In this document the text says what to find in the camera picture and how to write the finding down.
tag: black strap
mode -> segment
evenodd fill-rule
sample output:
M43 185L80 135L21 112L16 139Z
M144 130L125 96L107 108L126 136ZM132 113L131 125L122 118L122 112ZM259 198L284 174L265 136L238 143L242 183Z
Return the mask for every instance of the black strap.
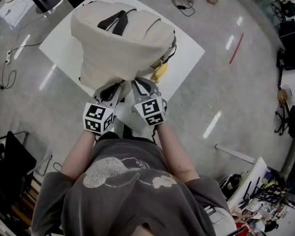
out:
M128 16L127 13L122 10L118 13L116 13L115 15L99 22L99 24L97 25L97 27L101 28L102 30L106 30L107 27L109 25L111 25L116 18L119 18L114 30L113 30L113 34L122 36L124 29L126 28L127 24L128 24Z
M177 49L177 45L175 45L175 51L174 51L174 53L173 53L173 54L170 54L170 55L167 57L167 59L165 59L165 60L163 61L163 64L166 64L166 63L168 62L168 60L169 60L172 56L175 55L176 49Z

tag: bag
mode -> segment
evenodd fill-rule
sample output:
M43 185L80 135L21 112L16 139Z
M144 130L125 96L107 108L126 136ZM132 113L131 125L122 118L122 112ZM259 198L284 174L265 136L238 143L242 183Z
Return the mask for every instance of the bag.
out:
M107 82L133 80L176 49L174 28L145 10L95 1L74 10L71 35L83 48L81 83L93 90Z

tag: shiny floor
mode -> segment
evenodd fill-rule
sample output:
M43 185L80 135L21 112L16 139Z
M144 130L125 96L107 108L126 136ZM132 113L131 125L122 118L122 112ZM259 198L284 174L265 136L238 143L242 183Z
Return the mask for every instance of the shiny floor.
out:
M139 1L167 17L206 51L168 106L168 123L199 174L220 177L250 167L217 151L215 144L255 158L262 156L280 170L291 138L273 132L278 124L274 115L276 47L247 10L237 0L218 0L216 5L196 0L196 13L185 17L171 0ZM63 0L44 15L35 12L31 0L0 2L0 81L7 49L43 41L72 9ZM13 69L17 71L13 87L0 90L0 136L8 130L27 130L27 148L36 158L52 153L52 163L62 163L83 130L82 112L89 96L38 46L13 52L11 63L5 66L5 84ZM53 170L52 163L48 171Z

